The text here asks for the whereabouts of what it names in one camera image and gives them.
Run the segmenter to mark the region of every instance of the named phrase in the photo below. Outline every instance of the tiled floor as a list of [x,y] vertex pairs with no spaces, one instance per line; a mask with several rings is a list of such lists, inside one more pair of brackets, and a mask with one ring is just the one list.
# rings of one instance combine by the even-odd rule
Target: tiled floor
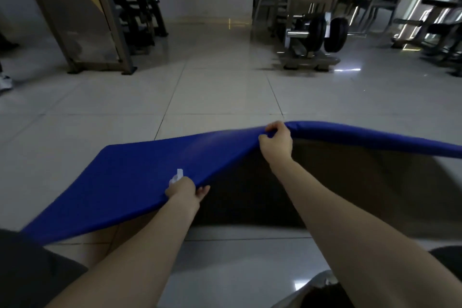
[[[17,85],[0,95],[0,227],[21,229],[113,143],[285,119],[462,144],[462,80],[418,52],[390,49],[386,39],[349,39],[337,71],[316,73],[283,71],[269,37],[248,27],[170,25],[169,32],[149,56],[135,58],[131,77],[68,75],[52,39],[1,59]],[[440,161],[462,183],[462,163]],[[49,248],[91,266],[148,219]],[[304,231],[194,229],[160,306],[270,307],[325,269]]]

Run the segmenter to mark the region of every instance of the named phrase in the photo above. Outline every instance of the person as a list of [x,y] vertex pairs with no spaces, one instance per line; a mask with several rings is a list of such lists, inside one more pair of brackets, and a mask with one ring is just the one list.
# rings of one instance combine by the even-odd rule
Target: person
[[[292,157],[284,123],[259,137],[271,171],[323,253],[350,306],[462,307],[462,283],[415,241],[344,200]],[[168,202],[138,234],[66,287],[48,308],[154,307],[201,200],[187,177],[172,184]]]

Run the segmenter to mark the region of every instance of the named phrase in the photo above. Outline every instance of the weight machine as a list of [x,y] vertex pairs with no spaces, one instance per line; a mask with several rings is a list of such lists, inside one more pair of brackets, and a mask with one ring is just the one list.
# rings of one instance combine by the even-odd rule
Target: weight machine
[[339,58],[321,51],[338,52],[348,36],[345,18],[331,19],[329,10],[335,0],[289,0],[281,7],[274,1],[274,13],[269,27],[272,36],[277,35],[284,45],[279,51],[284,69],[296,70],[306,65],[317,71],[328,71],[329,66],[340,62]]

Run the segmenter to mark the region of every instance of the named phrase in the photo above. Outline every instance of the person's right hand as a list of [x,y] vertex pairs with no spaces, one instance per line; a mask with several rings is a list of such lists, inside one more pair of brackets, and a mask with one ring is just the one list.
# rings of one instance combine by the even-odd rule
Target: person's right hand
[[272,130],[277,130],[272,138],[269,138],[266,134],[258,137],[263,157],[270,165],[292,159],[290,130],[281,121],[268,124],[265,128],[266,132]]

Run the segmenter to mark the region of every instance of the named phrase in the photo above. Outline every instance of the person's left hand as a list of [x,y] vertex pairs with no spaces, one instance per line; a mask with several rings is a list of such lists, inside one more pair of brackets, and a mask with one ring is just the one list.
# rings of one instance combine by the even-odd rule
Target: person's left hand
[[194,182],[190,178],[182,177],[179,181],[170,185],[169,188],[165,190],[165,194],[169,199],[175,196],[199,206],[199,203],[204,199],[209,190],[210,185],[201,186],[196,190],[196,185],[194,185]]

